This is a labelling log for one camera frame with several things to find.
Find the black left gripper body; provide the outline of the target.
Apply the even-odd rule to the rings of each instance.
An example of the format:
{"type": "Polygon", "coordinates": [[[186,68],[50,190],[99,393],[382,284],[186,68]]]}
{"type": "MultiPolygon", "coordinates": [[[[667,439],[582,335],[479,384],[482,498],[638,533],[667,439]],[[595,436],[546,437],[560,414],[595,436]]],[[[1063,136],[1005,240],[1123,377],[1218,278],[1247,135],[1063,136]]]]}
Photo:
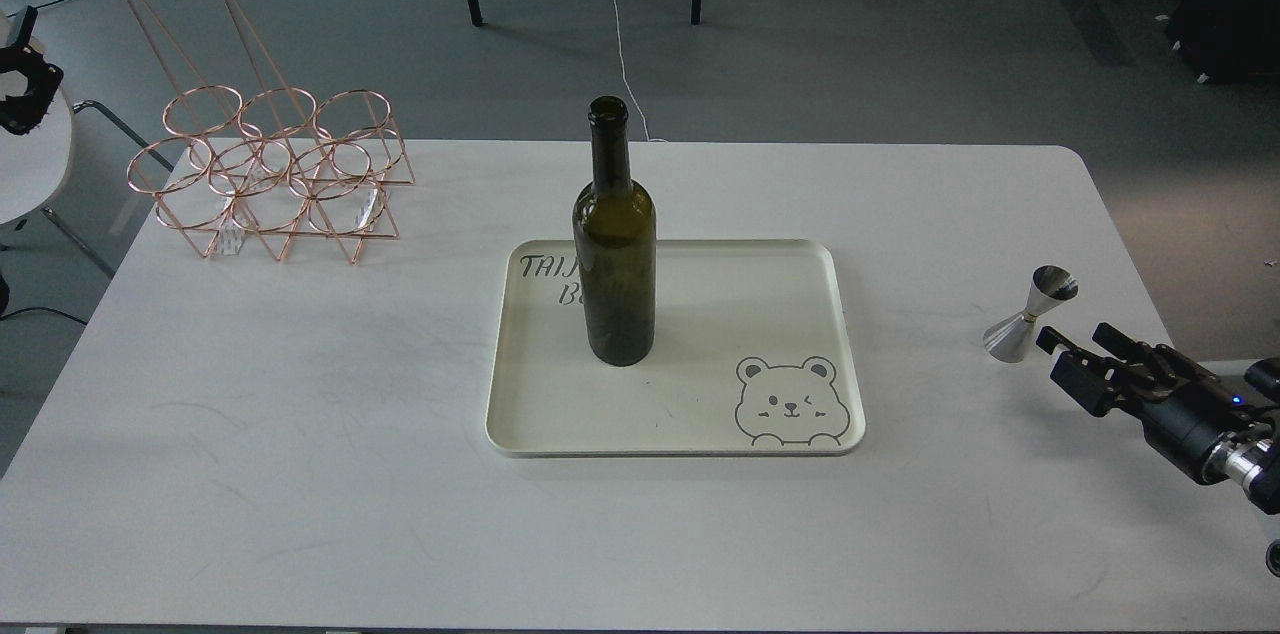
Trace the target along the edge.
{"type": "Polygon", "coordinates": [[[18,76],[23,85],[20,92],[5,93],[1,101],[3,128],[14,136],[26,136],[41,123],[64,78],[64,70],[32,45],[37,19],[38,9],[24,6],[1,47],[1,73],[18,76]]]}

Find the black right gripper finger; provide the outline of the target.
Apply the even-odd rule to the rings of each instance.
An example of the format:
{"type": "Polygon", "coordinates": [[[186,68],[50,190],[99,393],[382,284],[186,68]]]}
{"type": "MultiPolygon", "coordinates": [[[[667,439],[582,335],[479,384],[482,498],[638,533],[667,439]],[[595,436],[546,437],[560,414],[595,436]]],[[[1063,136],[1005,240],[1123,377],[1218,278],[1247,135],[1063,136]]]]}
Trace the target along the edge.
{"type": "Polygon", "coordinates": [[[1074,345],[1052,327],[1041,328],[1036,346],[1046,354],[1059,354],[1050,379],[1085,412],[1102,418],[1114,409],[1120,396],[1119,387],[1111,380],[1116,370],[1114,360],[1074,345]]]}
{"type": "Polygon", "coordinates": [[[1158,352],[1142,341],[1134,341],[1111,324],[1102,321],[1093,332],[1092,341],[1108,360],[1123,365],[1160,365],[1158,352]]]}

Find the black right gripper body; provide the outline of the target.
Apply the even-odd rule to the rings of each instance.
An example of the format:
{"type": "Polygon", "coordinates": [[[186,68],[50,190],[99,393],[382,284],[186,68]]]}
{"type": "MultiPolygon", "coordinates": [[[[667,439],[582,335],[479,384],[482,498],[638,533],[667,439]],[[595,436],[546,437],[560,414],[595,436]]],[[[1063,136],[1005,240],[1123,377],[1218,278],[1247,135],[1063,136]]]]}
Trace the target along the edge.
{"type": "Polygon", "coordinates": [[[1146,443],[1199,485],[1253,485],[1276,473],[1276,424],[1220,377],[1167,347],[1160,365],[1116,362],[1115,407],[1138,419],[1146,443]]]}

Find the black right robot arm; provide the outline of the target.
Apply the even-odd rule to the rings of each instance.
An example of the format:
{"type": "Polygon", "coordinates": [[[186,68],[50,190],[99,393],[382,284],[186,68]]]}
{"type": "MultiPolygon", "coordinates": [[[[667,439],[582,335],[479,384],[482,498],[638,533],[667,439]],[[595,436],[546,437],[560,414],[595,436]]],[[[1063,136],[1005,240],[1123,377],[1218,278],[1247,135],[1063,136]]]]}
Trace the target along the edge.
{"type": "Polygon", "coordinates": [[[1260,406],[1170,345],[1134,341],[1107,323],[1092,339],[1102,354],[1052,327],[1039,330],[1036,347],[1057,357],[1052,383],[1094,418],[1134,418],[1144,442],[1196,484],[1234,482],[1258,511],[1277,515],[1277,359],[1245,370],[1245,383],[1268,401],[1260,406]]]}

